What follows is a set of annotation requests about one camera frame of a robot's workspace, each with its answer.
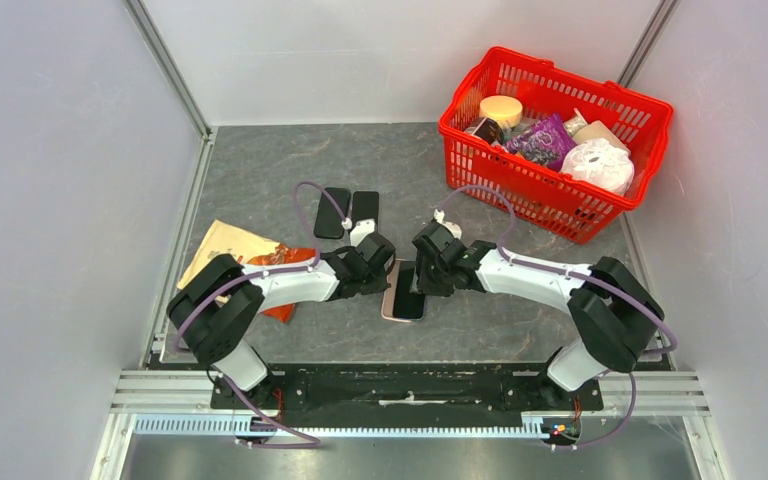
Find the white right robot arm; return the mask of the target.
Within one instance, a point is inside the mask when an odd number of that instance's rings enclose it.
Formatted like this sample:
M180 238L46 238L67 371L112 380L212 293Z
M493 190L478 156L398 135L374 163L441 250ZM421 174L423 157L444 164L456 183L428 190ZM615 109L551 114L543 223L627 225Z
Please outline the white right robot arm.
M578 389L607 371L628 373L665 315L652 295L620 261L563 264L517 255L487 241L465 245L448 225L428 223L412 240L416 285L429 296L457 290L505 294L548 305L572 319L578 338L553 354L539 375L537 395L561 409Z

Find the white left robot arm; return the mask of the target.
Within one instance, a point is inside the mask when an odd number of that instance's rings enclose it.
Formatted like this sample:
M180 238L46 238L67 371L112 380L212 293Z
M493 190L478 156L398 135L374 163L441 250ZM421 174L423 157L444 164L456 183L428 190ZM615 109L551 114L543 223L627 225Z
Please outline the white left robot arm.
M382 293L395 248L373 232L357 246L320 256L318 262L244 265L230 254L210 260L168 303L166 315L197 362L235 384L250 408L267 405L274 383L266 362L244 340L255 317L268 309Z

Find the cassava chips snack bag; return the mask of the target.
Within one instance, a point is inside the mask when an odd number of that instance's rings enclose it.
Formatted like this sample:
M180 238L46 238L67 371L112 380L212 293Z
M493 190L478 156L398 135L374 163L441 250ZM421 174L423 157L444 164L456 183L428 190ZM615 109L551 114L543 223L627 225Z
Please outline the cassava chips snack bag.
M311 260L312 248L293 248L248 230L214 220L176 287L182 290L207 263L220 254L230 254L241 264L271 266Z

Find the black smartphone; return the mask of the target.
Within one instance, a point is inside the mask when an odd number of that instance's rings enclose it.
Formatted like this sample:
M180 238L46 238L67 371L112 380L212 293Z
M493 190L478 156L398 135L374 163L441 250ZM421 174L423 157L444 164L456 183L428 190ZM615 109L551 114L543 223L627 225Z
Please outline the black smartphone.
M354 225L361 221L379 222L380 193L378 191L359 190L352 194L350 218Z

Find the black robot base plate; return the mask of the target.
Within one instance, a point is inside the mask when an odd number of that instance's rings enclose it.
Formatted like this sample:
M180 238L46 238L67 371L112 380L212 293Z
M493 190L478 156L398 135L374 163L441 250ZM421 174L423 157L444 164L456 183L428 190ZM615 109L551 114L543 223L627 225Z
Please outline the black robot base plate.
M604 407L597 381L565 392L534 362L273 363L247 396L309 428L515 427L522 414Z

